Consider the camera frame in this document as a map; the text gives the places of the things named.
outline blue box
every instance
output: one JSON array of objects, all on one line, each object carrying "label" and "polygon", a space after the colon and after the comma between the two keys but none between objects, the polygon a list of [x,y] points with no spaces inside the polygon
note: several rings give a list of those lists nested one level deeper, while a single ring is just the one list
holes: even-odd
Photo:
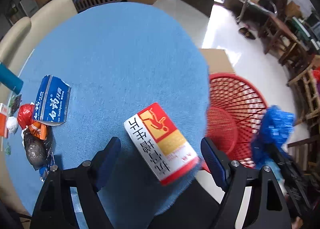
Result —
[{"label": "blue box", "polygon": [[43,77],[35,102],[33,119],[43,124],[56,126],[67,120],[71,87],[60,78]]}]

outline human figure illustration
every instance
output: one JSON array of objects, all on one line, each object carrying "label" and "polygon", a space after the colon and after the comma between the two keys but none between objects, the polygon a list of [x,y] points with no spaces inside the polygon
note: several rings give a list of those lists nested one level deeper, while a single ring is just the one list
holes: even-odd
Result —
[{"label": "human figure illustration", "polygon": [[150,108],[149,110],[150,114],[152,115],[152,119],[151,118],[146,118],[142,121],[151,121],[151,126],[153,128],[155,128],[156,130],[163,130],[164,132],[169,131],[169,128],[166,127],[164,125],[164,120],[166,119],[166,117],[162,117],[159,121],[157,116],[154,114],[154,112],[152,111],[152,108]]}]

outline beige chair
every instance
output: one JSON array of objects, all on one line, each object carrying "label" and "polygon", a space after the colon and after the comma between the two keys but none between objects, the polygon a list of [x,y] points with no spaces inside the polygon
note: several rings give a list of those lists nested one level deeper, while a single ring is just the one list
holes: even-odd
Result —
[{"label": "beige chair", "polygon": [[[72,0],[52,0],[31,18],[20,19],[0,43],[0,61],[15,75],[19,75],[37,44],[52,29],[77,13]],[[0,103],[7,103],[9,93],[9,89],[0,84]]]}]

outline red stripe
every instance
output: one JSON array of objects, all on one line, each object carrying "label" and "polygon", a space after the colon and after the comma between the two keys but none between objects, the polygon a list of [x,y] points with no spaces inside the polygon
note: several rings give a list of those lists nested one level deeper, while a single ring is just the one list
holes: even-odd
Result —
[{"label": "red stripe", "polygon": [[160,183],[161,185],[165,186],[179,177],[183,176],[187,172],[189,172],[191,169],[193,169],[196,164],[199,162],[199,158],[195,157],[193,160],[190,160],[185,166],[182,168],[178,169],[175,173],[171,174],[170,176],[166,177],[165,179],[161,180]]}]

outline blue plastic bag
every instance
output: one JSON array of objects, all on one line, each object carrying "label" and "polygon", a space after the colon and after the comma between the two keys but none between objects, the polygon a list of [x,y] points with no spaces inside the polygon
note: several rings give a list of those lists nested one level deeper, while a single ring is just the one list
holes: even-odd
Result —
[{"label": "blue plastic bag", "polygon": [[261,121],[260,130],[251,142],[252,159],[256,163],[255,168],[260,169],[272,161],[268,153],[264,151],[264,144],[273,143],[280,152],[285,154],[281,147],[293,131],[294,119],[293,113],[284,112],[275,105],[267,109]]}]

